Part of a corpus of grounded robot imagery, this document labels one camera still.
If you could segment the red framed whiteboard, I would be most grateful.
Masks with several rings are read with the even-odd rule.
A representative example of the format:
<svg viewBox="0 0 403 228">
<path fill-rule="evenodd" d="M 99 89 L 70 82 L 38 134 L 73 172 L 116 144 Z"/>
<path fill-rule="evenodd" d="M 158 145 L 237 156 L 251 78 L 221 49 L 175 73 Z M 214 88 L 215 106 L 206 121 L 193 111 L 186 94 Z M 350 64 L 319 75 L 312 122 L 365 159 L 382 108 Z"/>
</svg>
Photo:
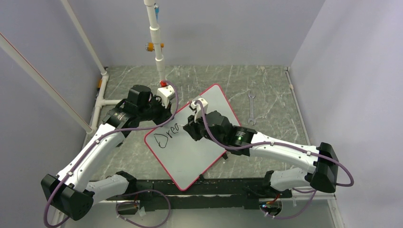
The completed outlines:
<svg viewBox="0 0 403 228">
<path fill-rule="evenodd" d="M 189 104 L 185 104 L 172 121 L 144 137 L 147 147 L 181 191 L 187 190 L 225 153 L 216 143 L 205 138 L 194 141 L 183 130 L 193 114 Z"/>
</svg>

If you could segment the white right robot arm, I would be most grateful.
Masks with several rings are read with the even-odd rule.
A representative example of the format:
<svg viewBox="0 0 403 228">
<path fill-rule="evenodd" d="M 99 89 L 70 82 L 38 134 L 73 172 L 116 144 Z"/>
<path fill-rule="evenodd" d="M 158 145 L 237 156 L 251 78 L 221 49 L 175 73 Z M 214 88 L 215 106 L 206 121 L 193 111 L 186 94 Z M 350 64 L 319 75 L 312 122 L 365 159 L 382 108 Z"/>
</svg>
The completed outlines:
<svg viewBox="0 0 403 228">
<path fill-rule="evenodd" d="M 336 191 L 338 158 L 328 143 L 308 146 L 278 140 L 254 129 L 233 125 L 217 111 L 204 118 L 189 116 L 183 129 L 195 141 L 205 138 L 217 142 L 234 155 L 275 159 L 293 165 L 293 169 L 286 171 L 266 172 L 262 192 L 267 197 L 297 187 L 311 187 L 325 193 Z"/>
</svg>

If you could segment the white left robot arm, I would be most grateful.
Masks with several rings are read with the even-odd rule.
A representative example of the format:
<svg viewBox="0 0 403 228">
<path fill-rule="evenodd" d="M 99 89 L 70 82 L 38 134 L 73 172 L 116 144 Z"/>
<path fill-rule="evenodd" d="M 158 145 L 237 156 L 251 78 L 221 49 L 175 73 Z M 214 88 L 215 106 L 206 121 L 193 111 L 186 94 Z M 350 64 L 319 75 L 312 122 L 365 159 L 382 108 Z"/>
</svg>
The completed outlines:
<svg viewBox="0 0 403 228">
<path fill-rule="evenodd" d="M 162 81 L 162 87 L 153 94 L 143 85 L 130 88 L 127 98 L 109 110 L 93 138 L 82 151 L 57 175 L 47 174 L 41 181 L 47 203 L 43 220 L 50 228 L 50 206 L 63 212 L 68 219 L 83 218 L 91 207 L 113 196 L 129 200 L 136 195 L 137 179 L 125 171 L 109 178 L 91 182 L 99 164 L 132 131 L 144 130 L 140 122 L 152 121 L 156 127 L 169 123 L 175 116 L 171 100 L 177 98 L 177 89 L 170 81 Z"/>
</svg>

